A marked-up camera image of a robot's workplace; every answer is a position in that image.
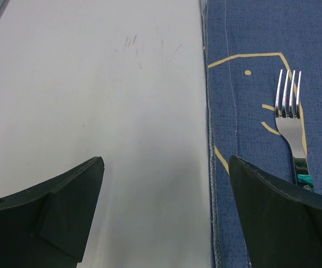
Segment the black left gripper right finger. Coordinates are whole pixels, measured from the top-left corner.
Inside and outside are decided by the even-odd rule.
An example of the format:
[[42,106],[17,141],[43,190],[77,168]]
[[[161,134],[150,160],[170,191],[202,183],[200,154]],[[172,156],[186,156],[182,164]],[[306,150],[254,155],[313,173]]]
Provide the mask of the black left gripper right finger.
[[253,267],[322,267],[322,195],[236,156],[229,176]]

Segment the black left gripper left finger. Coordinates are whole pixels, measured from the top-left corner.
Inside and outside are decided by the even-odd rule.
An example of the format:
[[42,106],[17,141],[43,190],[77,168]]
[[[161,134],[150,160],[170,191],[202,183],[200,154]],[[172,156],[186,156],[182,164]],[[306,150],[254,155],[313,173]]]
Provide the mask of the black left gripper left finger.
[[104,175],[93,157],[52,179],[0,198],[0,267],[77,267]]

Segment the fork with green handle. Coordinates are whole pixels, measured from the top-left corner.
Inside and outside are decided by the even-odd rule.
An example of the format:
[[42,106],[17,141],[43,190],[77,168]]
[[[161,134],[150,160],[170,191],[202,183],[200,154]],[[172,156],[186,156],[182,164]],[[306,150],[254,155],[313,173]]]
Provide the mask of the fork with green handle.
[[294,93],[294,87],[300,86],[301,73],[298,74],[297,83],[289,81],[289,76],[295,76],[296,71],[283,72],[280,70],[276,98],[275,123],[278,132],[286,140],[292,156],[294,167],[294,183],[306,190],[314,192],[313,179],[309,173],[307,157],[302,144],[304,130],[301,124],[299,93]]

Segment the blue fish-print placemat cloth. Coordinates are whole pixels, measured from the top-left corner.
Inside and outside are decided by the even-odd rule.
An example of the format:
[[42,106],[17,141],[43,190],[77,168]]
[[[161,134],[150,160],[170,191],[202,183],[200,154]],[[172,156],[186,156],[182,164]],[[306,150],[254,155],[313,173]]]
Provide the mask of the blue fish-print placemat cloth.
[[301,145],[322,194],[322,1],[202,1],[214,267],[251,267],[230,184],[236,155],[293,181],[277,90],[300,101]]

